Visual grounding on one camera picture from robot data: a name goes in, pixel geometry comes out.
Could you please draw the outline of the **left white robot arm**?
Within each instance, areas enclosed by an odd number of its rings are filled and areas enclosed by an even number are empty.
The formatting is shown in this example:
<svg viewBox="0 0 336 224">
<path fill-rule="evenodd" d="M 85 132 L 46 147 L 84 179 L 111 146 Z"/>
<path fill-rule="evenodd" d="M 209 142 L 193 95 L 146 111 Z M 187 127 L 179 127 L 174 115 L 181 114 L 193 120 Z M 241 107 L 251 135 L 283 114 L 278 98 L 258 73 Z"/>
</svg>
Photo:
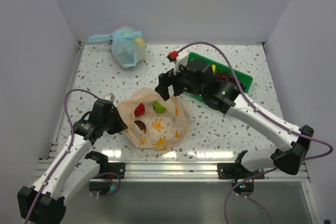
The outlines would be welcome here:
<svg viewBox="0 0 336 224">
<path fill-rule="evenodd" d="M 66 204 L 92 178 L 124 178 L 125 163 L 109 164 L 108 157 L 92 147 L 104 133 L 120 133 L 127 126 L 113 102 L 97 99 L 70 131 L 59 155 L 32 186 L 18 194 L 21 217 L 26 223 L 60 223 Z"/>
</svg>

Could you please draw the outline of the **dark red grape bunch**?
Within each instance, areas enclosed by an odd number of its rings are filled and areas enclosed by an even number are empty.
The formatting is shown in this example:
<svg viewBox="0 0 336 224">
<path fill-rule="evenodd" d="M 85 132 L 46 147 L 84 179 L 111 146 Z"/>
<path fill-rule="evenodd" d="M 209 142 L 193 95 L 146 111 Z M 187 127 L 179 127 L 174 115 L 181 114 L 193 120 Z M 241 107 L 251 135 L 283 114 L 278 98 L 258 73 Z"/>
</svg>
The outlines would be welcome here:
<svg viewBox="0 0 336 224">
<path fill-rule="evenodd" d="M 236 81 L 234 79 L 233 76 L 231 76 L 229 74 L 229 72 L 227 71 L 219 71 L 217 74 L 216 74 L 216 78 L 219 79 L 219 80 L 223 80 L 223 81 L 229 81 L 233 84 L 236 84 Z"/>
</svg>

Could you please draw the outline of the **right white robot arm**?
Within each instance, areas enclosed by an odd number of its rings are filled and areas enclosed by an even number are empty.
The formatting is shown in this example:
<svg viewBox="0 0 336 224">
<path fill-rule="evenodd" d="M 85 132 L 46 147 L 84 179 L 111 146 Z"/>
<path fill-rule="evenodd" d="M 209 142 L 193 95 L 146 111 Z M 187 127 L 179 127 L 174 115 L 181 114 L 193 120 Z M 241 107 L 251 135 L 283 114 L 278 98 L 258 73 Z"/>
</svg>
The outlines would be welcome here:
<svg viewBox="0 0 336 224">
<path fill-rule="evenodd" d="M 195 59 L 175 65 L 158 77 L 155 91 L 164 99 L 170 98 L 168 88 L 174 95 L 184 92 L 196 95 L 210 108 L 241 120 L 273 143 L 272 147 L 254 152 L 242 151 L 229 172 L 254 173 L 260 169 L 277 168 L 289 175 L 296 175 L 310 147 L 309 138 L 314 130 L 305 125 L 298 127 L 286 122 L 286 129 L 279 127 L 280 118 L 261 108 L 238 84 L 217 79 L 212 67 L 205 60 Z"/>
</svg>

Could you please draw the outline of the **orange banana-print plastic bag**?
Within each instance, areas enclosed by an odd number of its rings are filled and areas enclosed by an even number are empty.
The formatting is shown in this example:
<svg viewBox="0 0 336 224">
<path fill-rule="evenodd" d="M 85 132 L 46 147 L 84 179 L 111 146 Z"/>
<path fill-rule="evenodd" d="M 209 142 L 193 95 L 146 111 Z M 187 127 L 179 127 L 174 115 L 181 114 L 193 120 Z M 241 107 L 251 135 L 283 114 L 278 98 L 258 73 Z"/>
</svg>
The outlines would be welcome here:
<svg viewBox="0 0 336 224">
<path fill-rule="evenodd" d="M 158 114 L 153 110 L 152 103 L 159 102 L 166 108 L 164 113 Z M 145 106 L 145 113 L 135 117 L 134 110 L 140 104 Z M 117 106 L 119 113 L 128 126 L 124 133 L 129 141 L 137 148 L 166 151 L 174 147 L 190 131 L 192 113 L 187 102 L 171 96 L 164 101 L 151 88 L 142 88 L 130 98 L 121 101 Z M 146 124 L 146 133 L 143 133 L 134 121 L 140 120 Z"/>
</svg>

